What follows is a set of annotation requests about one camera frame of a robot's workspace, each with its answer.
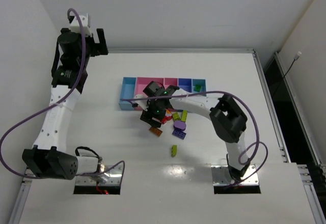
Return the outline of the orange lego plate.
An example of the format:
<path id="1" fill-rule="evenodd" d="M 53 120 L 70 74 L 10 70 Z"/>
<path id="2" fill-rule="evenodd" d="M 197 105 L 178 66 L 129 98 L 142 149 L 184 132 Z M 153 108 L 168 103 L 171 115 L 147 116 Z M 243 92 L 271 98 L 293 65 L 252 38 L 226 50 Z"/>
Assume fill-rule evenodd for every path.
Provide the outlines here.
<path id="1" fill-rule="evenodd" d="M 162 131 L 156 127 L 150 127 L 149 131 L 158 137 L 160 137 L 162 134 Z"/>

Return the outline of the lime square lego brick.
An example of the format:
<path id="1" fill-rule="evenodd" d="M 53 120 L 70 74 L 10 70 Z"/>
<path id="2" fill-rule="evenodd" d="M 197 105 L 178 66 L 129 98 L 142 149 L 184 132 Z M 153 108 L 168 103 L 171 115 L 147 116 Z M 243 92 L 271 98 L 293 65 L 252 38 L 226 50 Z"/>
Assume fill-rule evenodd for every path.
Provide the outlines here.
<path id="1" fill-rule="evenodd" d="M 181 120 L 181 118 L 179 116 L 179 113 L 172 113 L 172 117 L 173 117 L 174 121 L 180 121 Z"/>

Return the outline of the lilac oval lego piece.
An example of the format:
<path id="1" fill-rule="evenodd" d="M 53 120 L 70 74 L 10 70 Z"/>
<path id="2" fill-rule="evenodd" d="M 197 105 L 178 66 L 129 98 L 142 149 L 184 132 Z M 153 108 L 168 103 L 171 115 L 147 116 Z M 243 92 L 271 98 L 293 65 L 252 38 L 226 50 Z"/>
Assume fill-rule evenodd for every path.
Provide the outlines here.
<path id="1" fill-rule="evenodd" d="M 186 129 L 186 123 L 181 120 L 177 120 L 174 122 L 174 128 L 177 130 L 184 131 Z"/>

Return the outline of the lime long lego brick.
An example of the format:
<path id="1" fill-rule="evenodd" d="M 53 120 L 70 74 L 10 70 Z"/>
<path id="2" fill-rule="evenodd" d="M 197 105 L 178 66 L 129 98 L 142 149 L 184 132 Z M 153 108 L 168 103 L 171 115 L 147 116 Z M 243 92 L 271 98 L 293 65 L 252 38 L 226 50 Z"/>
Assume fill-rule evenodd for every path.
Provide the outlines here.
<path id="1" fill-rule="evenodd" d="M 183 111 L 182 111 L 182 114 L 181 114 L 181 121 L 186 122 L 187 114 L 188 114 L 188 111 L 187 111 L 187 110 L 183 110 Z"/>

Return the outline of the lime curved lego brick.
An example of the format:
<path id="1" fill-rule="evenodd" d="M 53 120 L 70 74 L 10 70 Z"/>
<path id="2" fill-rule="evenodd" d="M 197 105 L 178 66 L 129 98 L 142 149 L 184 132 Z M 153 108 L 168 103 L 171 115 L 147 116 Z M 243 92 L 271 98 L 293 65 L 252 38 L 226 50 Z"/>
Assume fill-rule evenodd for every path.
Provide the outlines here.
<path id="1" fill-rule="evenodd" d="M 177 145 L 173 145 L 171 147 L 171 157 L 175 157 L 177 155 Z"/>

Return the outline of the green lego brick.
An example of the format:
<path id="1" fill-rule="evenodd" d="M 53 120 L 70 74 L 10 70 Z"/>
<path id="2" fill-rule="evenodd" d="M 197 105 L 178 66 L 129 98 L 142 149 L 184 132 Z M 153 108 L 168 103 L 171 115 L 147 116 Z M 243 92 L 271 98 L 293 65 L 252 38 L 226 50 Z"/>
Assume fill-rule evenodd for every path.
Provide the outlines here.
<path id="1" fill-rule="evenodd" d="M 193 87 L 193 91 L 194 91 L 195 93 L 199 93 L 199 92 L 201 92 L 201 88 L 202 88 L 201 85 L 195 85 L 195 86 Z"/>

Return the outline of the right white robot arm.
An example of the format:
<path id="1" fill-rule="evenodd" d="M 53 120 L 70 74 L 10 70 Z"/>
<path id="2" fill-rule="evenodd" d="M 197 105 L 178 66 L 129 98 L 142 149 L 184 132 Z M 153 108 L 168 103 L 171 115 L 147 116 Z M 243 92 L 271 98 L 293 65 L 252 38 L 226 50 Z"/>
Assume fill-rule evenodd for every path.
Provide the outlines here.
<path id="1" fill-rule="evenodd" d="M 226 143 L 231 177 L 240 181 L 244 176 L 249 167 L 243 135 L 248 118 L 231 96 L 195 95 L 174 85 L 165 89 L 152 81 L 135 98 L 140 99 L 136 104 L 143 109 L 141 120 L 152 127 L 161 126 L 167 109 L 186 110 L 209 119 L 217 136 Z"/>

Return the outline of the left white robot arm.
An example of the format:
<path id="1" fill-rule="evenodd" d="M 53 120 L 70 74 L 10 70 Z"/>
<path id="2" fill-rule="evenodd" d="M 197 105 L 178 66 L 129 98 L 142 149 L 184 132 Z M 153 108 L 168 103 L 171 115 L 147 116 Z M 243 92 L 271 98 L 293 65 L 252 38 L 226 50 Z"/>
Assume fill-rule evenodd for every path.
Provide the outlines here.
<path id="1" fill-rule="evenodd" d="M 41 131 L 31 149 L 25 149 L 22 159 L 38 178 L 71 180 L 77 175 L 99 172 L 101 157 L 71 155 L 66 152 L 67 132 L 72 112 L 87 79 L 82 60 L 82 38 L 63 28 L 57 39 L 57 53 L 51 76 L 50 107 Z"/>

